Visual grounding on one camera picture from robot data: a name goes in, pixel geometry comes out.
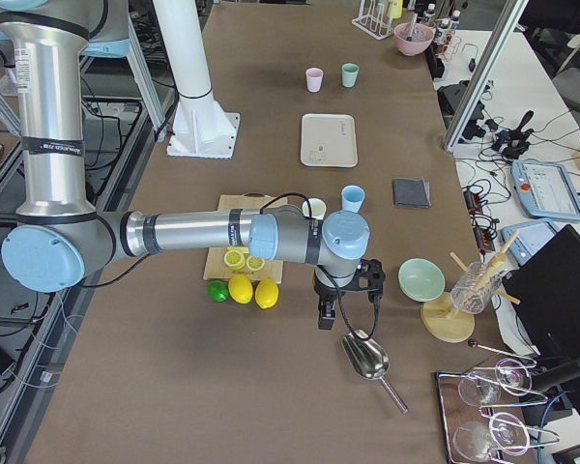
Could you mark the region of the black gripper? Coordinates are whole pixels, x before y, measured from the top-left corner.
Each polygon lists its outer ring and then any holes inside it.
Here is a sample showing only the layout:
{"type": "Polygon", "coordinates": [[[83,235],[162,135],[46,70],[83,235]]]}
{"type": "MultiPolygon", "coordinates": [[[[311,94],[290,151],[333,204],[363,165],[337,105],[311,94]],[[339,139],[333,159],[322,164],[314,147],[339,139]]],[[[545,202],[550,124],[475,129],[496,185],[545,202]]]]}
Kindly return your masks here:
{"type": "Polygon", "coordinates": [[[384,292],[384,270],[377,259],[362,259],[356,270],[347,276],[331,274],[324,266],[318,265],[314,271],[314,290],[319,295],[319,330],[330,331],[335,322],[335,301],[345,293],[365,293],[368,300],[379,307],[384,292]]]}

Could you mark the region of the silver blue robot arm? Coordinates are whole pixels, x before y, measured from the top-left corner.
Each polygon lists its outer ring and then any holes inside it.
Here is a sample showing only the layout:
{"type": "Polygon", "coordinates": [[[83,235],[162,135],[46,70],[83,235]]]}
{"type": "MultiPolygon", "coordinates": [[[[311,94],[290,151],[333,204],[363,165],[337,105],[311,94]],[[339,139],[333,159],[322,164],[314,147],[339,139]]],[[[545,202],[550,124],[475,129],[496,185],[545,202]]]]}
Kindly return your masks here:
{"type": "Polygon", "coordinates": [[[100,212],[87,199],[79,60],[128,55],[127,2],[0,1],[0,27],[14,47],[26,187],[1,256],[21,285],[57,292],[128,257],[238,246],[265,260],[313,266],[322,330],[342,314],[348,292],[381,302],[385,275],[364,256],[369,227],[355,212],[317,219],[268,205],[146,216],[100,212]]]}

